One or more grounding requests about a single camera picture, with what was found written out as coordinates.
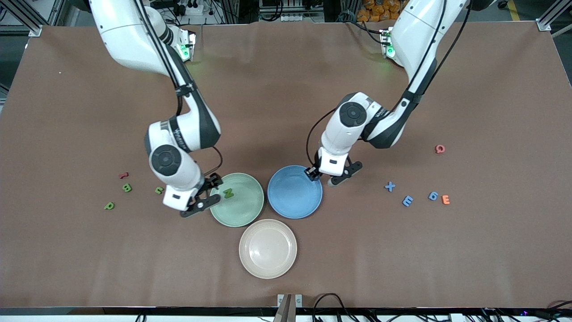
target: blue plate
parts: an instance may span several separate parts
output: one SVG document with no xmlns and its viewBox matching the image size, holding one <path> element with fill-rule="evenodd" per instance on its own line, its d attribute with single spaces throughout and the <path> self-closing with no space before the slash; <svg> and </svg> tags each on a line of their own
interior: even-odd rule
<svg viewBox="0 0 572 322">
<path fill-rule="evenodd" d="M 311 215 L 320 206 L 322 186 L 311 181 L 303 166 L 288 166 L 278 170 L 268 183 L 268 202 L 275 212 L 289 219 Z"/>
</svg>

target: green plate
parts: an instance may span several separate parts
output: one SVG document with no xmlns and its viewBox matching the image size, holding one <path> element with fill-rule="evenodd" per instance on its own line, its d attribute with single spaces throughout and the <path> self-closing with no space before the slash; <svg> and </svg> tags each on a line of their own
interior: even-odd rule
<svg viewBox="0 0 572 322">
<path fill-rule="evenodd" d="M 264 191 L 258 181 L 245 173 L 223 177 L 223 184 L 210 191 L 219 194 L 221 201 L 212 206 L 213 217 L 228 227 L 242 227 L 251 223 L 262 211 Z"/>
</svg>

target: brown table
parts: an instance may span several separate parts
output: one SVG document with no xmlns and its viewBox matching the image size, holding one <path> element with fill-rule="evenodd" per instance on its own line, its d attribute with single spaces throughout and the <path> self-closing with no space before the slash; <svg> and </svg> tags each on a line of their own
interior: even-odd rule
<svg viewBox="0 0 572 322">
<path fill-rule="evenodd" d="M 353 26 L 207 26 L 201 41 L 189 69 L 223 129 L 219 172 L 264 188 L 280 167 L 307 165 L 310 126 L 344 95 L 391 108 L 407 83 Z M 142 140 L 175 111 L 170 81 L 116 64 L 95 28 L 46 27 L 0 118 L 1 305 L 264 306 L 279 293 L 311 305 L 337 292 L 352 307 L 544 307 L 572 294 L 571 101 L 549 33 L 469 23 L 396 146 L 357 144 L 364 169 L 326 187 L 306 219 L 264 206 L 259 219 L 285 222 L 299 251 L 287 274 L 261 280 L 240 264 L 244 227 L 181 219 L 154 192 Z"/>
</svg>

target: plate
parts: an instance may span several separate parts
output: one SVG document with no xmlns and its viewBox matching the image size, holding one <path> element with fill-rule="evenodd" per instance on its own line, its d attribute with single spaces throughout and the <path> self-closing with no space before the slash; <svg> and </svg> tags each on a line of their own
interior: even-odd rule
<svg viewBox="0 0 572 322">
<path fill-rule="evenodd" d="M 286 273 L 298 252 L 296 237 L 286 224 L 263 219 L 250 225 L 240 238 L 240 261 L 248 273 L 265 280 Z"/>
<path fill-rule="evenodd" d="M 213 194 L 219 194 L 221 201 L 210 208 L 210 213 L 228 227 L 248 225 L 258 217 L 264 205 L 264 190 L 246 173 L 224 176 L 223 183 L 210 191 L 210 195 Z"/>
<path fill-rule="evenodd" d="M 311 215 L 320 206 L 322 186 L 311 181 L 303 166 L 287 166 L 278 170 L 268 183 L 268 202 L 275 212 L 289 219 Z"/>
</svg>

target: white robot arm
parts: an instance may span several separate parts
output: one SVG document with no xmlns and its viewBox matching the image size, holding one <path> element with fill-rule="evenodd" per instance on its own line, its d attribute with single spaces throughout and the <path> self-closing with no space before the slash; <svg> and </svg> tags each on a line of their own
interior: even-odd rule
<svg viewBox="0 0 572 322">
<path fill-rule="evenodd" d="M 180 210 L 183 217 L 215 205 L 219 195 L 204 199 L 199 195 L 222 180 L 217 174 L 204 178 L 189 155 L 213 147 L 220 137 L 220 125 L 183 63 L 190 46 L 181 43 L 188 32 L 166 26 L 160 14 L 144 7 L 141 0 L 90 3 L 104 45 L 115 61 L 128 68 L 169 76 L 173 81 L 180 104 L 177 114 L 151 124 L 144 140 L 149 165 L 166 184 L 163 203 Z M 183 101 L 190 111 L 179 115 Z"/>
<path fill-rule="evenodd" d="M 352 163 L 349 151 L 360 137 L 375 148 L 392 147 L 401 137 L 411 112 L 421 101 L 435 73 L 437 47 L 467 0 L 410 0 L 390 33 L 382 34 L 386 57 L 407 72 L 409 85 L 395 107 L 388 111 L 364 93 L 346 95 L 338 104 L 320 139 L 314 164 L 306 174 L 316 180 L 332 176 L 337 186 L 362 168 Z M 482 10 L 490 0 L 472 0 L 473 10 Z"/>
</svg>

